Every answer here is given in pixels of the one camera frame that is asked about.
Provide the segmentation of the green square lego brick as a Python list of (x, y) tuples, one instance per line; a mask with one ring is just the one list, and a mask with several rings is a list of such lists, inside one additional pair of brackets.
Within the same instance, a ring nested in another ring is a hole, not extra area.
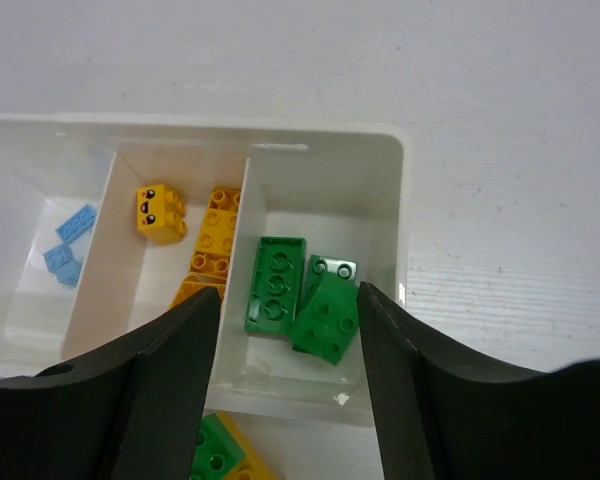
[(245, 452), (216, 414), (201, 419), (191, 480), (225, 479), (244, 459)]

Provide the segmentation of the light blue lego plate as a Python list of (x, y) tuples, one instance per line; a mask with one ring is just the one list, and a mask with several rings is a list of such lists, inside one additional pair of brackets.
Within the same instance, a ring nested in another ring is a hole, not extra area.
[(85, 204), (69, 219), (59, 225), (56, 228), (56, 233), (63, 244), (70, 245), (94, 226), (96, 217), (96, 209), (89, 204)]
[(76, 287), (82, 270), (78, 261), (65, 244), (57, 245), (43, 253), (47, 270), (54, 274), (57, 281), (65, 286)]

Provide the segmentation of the yellow black striped lego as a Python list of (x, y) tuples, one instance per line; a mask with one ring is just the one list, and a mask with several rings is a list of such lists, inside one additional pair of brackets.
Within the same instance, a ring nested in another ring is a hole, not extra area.
[(239, 189), (215, 187), (209, 197), (189, 271), (224, 283), (228, 276), (237, 217)]

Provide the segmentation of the green curved lego brick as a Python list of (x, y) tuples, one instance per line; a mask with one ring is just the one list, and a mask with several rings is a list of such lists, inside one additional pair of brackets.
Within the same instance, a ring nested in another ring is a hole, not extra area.
[(359, 329), (357, 296), (353, 282), (324, 273), (290, 329), (293, 348), (338, 365)]

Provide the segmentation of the white three-compartment tray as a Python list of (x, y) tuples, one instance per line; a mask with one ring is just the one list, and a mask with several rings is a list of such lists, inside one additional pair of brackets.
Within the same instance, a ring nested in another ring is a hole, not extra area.
[(370, 425), (353, 321), (285, 327), (324, 272), (404, 297), (411, 160), (382, 125), (0, 114), (0, 377), (224, 282), (210, 408)]

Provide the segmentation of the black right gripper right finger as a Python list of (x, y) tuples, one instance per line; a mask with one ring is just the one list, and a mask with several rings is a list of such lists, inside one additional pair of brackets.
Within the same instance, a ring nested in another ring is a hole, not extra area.
[(358, 293), (388, 479), (600, 479), (600, 359), (545, 373), (480, 353), (378, 288)]

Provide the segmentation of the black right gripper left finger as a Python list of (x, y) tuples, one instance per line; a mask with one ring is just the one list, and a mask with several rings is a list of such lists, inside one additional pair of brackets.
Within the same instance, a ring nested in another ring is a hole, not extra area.
[(35, 376), (0, 379), (0, 479), (186, 479), (215, 355), (217, 290)]

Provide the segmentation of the yellow rectangular lego brick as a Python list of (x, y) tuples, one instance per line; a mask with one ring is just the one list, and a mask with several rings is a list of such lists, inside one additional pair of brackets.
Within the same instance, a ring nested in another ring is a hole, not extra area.
[(239, 429), (234, 420), (225, 412), (217, 412), (216, 416), (243, 452), (243, 458), (224, 476), (224, 478), (234, 480), (278, 479), (278, 475), (270, 468), (247, 436)]

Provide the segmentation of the small green lego brick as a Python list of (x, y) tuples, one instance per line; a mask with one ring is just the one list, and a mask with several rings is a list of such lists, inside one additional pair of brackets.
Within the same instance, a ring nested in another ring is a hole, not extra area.
[(354, 281), (357, 273), (357, 263), (350, 260), (312, 254), (309, 257), (304, 278), (302, 303), (306, 303), (311, 298), (315, 287), (319, 284), (325, 273), (333, 273), (341, 279)]

